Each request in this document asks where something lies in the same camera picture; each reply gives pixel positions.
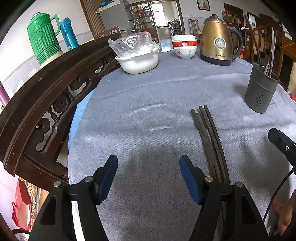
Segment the person's right hand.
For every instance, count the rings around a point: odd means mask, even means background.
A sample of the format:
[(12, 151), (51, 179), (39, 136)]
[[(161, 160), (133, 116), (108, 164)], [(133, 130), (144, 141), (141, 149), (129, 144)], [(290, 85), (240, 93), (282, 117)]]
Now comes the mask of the person's right hand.
[(272, 201), (272, 207), (279, 215), (278, 231), (280, 235), (284, 233), (292, 220), (293, 210), (295, 209), (295, 199), (296, 190), (294, 190), (291, 198), (287, 201), (285, 205), (283, 205), (276, 197)]

